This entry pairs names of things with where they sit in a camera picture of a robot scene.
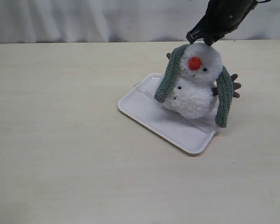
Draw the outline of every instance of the orange carrot nose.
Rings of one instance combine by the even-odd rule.
[[[198,70],[200,69],[202,62],[200,61],[199,57],[191,57],[189,59],[189,69],[190,70]]]

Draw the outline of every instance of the pom-pom snowman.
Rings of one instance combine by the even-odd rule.
[[[212,46],[194,43],[174,49],[168,58],[154,99],[186,119],[207,116],[219,100],[216,124],[226,127],[235,89],[220,53]]]

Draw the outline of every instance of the green knitted scarf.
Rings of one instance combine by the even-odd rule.
[[[173,90],[176,78],[180,74],[180,61],[185,49],[189,44],[175,48],[171,53],[165,75],[158,86],[154,99],[164,103],[170,92]],[[227,69],[223,66],[222,72],[217,79],[219,106],[215,118],[216,125],[221,128],[227,127],[228,114],[233,97],[233,83]]]

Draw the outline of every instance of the tabletop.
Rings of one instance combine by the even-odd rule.
[[[214,44],[241,97],[195,157],[117,109],[181,44],[0,44],[0,224],[280,224],[280,40]]]

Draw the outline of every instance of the white tray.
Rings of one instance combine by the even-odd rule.
[[[141,88],[157,85],[158,80],[152,84],[153,76],[161,75],[151,74],[137,85],[141,84]],[[200,130],[179,114],[158,106],[151,98],[140,92],[137,85],[118,102],[118,109],[122,113],[186,153],[200,154],[205,150],[217,129],[208,133]]]

